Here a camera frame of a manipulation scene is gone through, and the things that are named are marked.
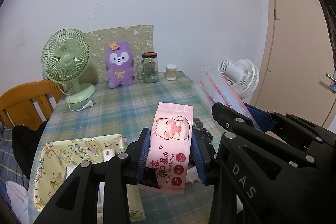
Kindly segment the pink wet wipes pack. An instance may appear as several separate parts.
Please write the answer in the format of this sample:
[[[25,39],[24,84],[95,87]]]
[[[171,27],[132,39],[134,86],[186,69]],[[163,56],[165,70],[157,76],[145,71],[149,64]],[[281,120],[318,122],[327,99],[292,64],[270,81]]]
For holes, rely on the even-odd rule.
[[[183,194],[189,166],[194,107],[176,103],[158,104],[150,130],[146,167],[154,179],[138,187],[160,193]]]

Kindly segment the clear zip bags stack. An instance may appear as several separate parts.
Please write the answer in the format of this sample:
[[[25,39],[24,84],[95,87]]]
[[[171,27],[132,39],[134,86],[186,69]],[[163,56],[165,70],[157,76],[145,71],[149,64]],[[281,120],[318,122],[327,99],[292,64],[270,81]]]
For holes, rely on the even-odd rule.
[[[214,104],[219,102],[229,109],[235,110],[239,114],[249,118],[253,122],[253,125],[258,130],[260,129],[244,102],[239,98],[216,67],[210,66],[202,70],[198,80],[193,82],[191,86],[196,91],[200,101],[210,115],[212,114]]]

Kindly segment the white standing fan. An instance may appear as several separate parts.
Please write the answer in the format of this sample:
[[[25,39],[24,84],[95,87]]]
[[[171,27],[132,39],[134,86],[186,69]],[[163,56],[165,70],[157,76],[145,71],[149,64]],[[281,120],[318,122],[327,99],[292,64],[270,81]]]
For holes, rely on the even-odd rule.
[[[242,100],[251,96],[258,86],[259,70],[248,59],[223,60],[218,71],[231,83],[231,88]]]

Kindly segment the plaid tablecloth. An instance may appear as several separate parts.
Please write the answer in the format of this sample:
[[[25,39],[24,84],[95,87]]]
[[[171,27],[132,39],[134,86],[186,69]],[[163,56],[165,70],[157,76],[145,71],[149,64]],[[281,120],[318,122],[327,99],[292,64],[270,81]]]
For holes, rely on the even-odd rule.
[[[127,87],[110,89],[107,83],[98,83],[93,95],[95,105],[80,112],[71,112],[65,100],[60,100],[49,119],[35,155],[32,173],[38,168],[45,143],[81,137],[104,136],[120,133],[127,142],[136,141],[144,127],[150,128],[159,102],[194,106],[194,116],[203,122],[218,148],[221,130],[201,104],[192,81],[178,72],[177,79],[168,81],[163,73],[159,81],[146,84],[134,80]],[[183,195],[141,190],[145,223],[207,223],[209,221],[213,186],[195,182]]]

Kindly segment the yellow cartoon storage box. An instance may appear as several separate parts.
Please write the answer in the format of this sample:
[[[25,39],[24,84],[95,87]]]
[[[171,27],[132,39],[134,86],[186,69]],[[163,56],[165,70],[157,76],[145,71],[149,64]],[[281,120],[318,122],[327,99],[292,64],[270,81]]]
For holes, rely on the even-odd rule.
[[[120,134],[46,143],[35,175],[35,223],[105,223],[102,151],[125,152]],[[137,185],[127,185],[130,221],[146,219]]]

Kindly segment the cotton swab container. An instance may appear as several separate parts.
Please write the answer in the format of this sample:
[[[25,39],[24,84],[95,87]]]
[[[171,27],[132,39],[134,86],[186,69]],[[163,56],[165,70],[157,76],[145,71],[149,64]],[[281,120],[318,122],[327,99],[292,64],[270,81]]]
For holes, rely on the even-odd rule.
[[[177,66],[174,64],[167,64],[165,71],[165,78],[169,81],[175,80],[177,77]]]

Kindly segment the glass mason jar mug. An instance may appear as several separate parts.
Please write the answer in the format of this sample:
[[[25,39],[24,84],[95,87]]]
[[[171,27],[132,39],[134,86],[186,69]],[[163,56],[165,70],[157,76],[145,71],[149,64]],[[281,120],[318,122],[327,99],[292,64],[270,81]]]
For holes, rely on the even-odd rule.
[[[142,54],[142,60],[137,64],[137,78],[147,84],[158,82],[157,53]]]

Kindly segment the black garment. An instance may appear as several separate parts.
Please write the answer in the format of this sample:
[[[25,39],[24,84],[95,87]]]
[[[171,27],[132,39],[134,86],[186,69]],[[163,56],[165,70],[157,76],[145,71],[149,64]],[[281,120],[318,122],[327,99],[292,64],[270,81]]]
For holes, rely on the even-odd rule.
[[[15,126],[11,131],[13,154],[27,179],[30,178],[38,144],[48,121],[44,121],[35,131],[25,125]]]

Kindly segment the purple plush toy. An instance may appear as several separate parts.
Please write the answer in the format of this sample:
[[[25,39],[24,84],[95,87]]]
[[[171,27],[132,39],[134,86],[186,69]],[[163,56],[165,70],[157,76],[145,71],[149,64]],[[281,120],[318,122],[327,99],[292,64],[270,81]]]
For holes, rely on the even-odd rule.
[[[106,77],[110,88],[130,86],[133,83],[133,54],[126,41],[108,45],[105,57]]]

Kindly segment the blue plaid pillow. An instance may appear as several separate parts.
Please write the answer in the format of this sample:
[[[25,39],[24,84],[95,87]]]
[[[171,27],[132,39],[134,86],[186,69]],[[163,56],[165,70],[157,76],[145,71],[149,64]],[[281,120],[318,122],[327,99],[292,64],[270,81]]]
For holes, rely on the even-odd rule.
[[[29,188],[29,180],[23,174],[15,159],[12,147],[12,134],[10,128],[4,128],[0,136],[0,171],[1,184],[5,188],[7,181],[13,181],[26,190]]]

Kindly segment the green desk fan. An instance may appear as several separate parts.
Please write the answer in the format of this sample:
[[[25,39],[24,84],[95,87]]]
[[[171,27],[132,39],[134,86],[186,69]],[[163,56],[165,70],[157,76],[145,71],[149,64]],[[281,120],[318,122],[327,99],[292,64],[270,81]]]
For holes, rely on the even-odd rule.
[[[72,85],[66,99],[69,104],[83,102],[96,91],[91,83],[79,83],[88,68],[89,57],[86,36],[73,28],[54,33],[42,50],[42,68],[47,78],[57,84]]]

